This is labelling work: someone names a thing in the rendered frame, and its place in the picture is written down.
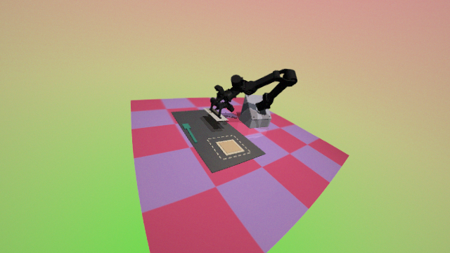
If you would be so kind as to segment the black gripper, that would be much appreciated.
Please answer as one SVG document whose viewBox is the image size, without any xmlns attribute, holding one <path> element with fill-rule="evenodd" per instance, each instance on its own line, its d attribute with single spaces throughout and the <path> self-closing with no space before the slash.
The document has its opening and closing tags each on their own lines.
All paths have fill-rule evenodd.
<svg viewBox="0 0 450 253">
<path fill-rule="evenodd" d="M 223 108 L 227 108 L 229 111 L 233 112 L 234 107 L 229 102 L 231 102 L 231 99 L 236 98 L 237 93 L 232 88 L 227 89 L 228 91 L 226 93 L 224 93 L 225 91 L 223 90 L 222 86 L 220 86 L 220 85 L 216 85 L 216 86 L 214 86 L 214 88 L 219 93 L 217 93 L 217 97 L 214 100 L 212 106 L 216 105 L 218 102 L 220 102 L 221 100 L 224 99 L 224 102 L 222 102 L 224 104 Z"/>
</svg>

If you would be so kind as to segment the beige square tile with dark square center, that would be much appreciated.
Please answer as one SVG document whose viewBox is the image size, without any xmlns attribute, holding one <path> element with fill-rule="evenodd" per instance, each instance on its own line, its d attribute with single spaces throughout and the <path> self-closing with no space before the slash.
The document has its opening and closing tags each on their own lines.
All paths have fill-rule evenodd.
<svg viewBox="0 0 450 253">
<path fill-rule="evenodd" d="M 235 155 L 244 152 L 244 150 L 234 140 L 220 141 L 216 142 L 216 144 L 225 154 L 225 156 Z"/>
</svg>

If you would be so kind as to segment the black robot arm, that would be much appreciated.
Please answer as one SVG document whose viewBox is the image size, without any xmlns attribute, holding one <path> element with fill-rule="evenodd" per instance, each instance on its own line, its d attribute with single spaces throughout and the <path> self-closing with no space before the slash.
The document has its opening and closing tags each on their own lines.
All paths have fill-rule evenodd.
<svg viewBox="0 0 450 253">
<path fill-rule="evenodd" d="M 280 74 L 284 74 L 283 77 Z M 270 105 L 274 102 L 274 98 L 279 95 L 286 87 L 293 86 L 297 83 L 297 75 L 294 70 L 283 69 L 274 70 L 273 73 L 263 76 L 262 78 L 254 81 L 246 81 L 243 77 L 235 74 L 231 77 L 232 89 L 238 94 L 244 93 L 247 96 L 255 93 L 259 88 L 271 84 L 273 82 L 279 82 L 270 93 L 264 93 L 263 101 L 255 103 L 257 109 L 268 110 Z"/>
</svg>

